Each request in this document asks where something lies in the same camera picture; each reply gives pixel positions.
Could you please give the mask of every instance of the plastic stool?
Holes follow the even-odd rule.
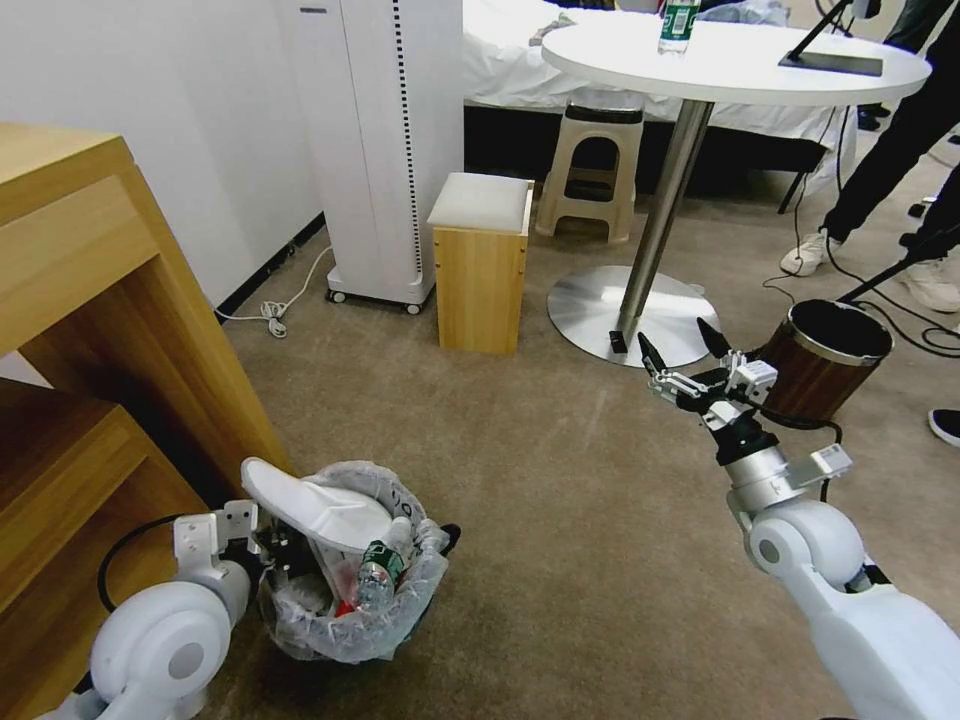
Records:
[[[450,173],[433,226],[440,346],[517,349],[533,181]]]
[[[560,124],[560,139],[553,167],[543,184],[537,213],[537,232],[553,235],[561,217],[581,217],[607,223],[607,241],[624,243],[630,237],[634,176],[640,137],[643,135],[643,95],[626,90],[576,91],[567,104]],[[613,170],[588,170],[573,166],[573,153],[588,138],[602,137],[617,146]],[[607,185],[613,195],[608,201],[567,196],[567,183],[590,182]]]

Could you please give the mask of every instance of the brown cylindrical container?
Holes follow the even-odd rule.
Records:
[[[764,408],[829,420],[892,349],[887,329],[862,310],[829,300],[799,302],[760,353],[777,369]]]

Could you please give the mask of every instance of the white air purifier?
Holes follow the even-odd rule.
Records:
[[[328,297],[402,303],[434,285],[426,218],[463,169],[459,0],[301,0],[281,14],[336,267]]]

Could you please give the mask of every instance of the plastic water bottle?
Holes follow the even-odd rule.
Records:
[[[425,518],[417,526],[414,540],[414,544],[419,547],[421,551],[433,550],[440,552],[450,543],[450,536],[433,520]]]
[[[660,29],[661,55],[683,55],[690,44],[693,21],[700,11],[700,0],[666,0]]]
[[[412,555],[413,524],[409,518],[394,518],[386,534],[363,553],[357,570],[357,607],[371,613],[390,607],[397,579]]]

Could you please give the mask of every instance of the shoe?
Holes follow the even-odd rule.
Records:
[[[887,110],[880,103],[870,103],[869,105],[861,105],[857,108],[860,112],[866,113],[867,115],[873,115],[874,117],[890,117],[890,111]]]
[[[870,113],[865,113],[860,108],[857,108],[857,127],[861,130],[868,131],[879,130],[880,121]]]
[[[913,299],[937,312],[960,310],[960,290],[943,278],[943,260],[924,260],[911,265],[900,275]]]
[[[830,252],[836,253],[840,249],[840,243],[830,238]],[[807,235],[800,247],[793,248],[780,261],[780,269],[788,275],[797,277],[807,277],[813,275],[821,263],[830,262],[830,256],[827,254],[827,231],[826,228],[819,232]]]
[[[931,410],[927,417],[934,435],[960,447],[960,410]]]

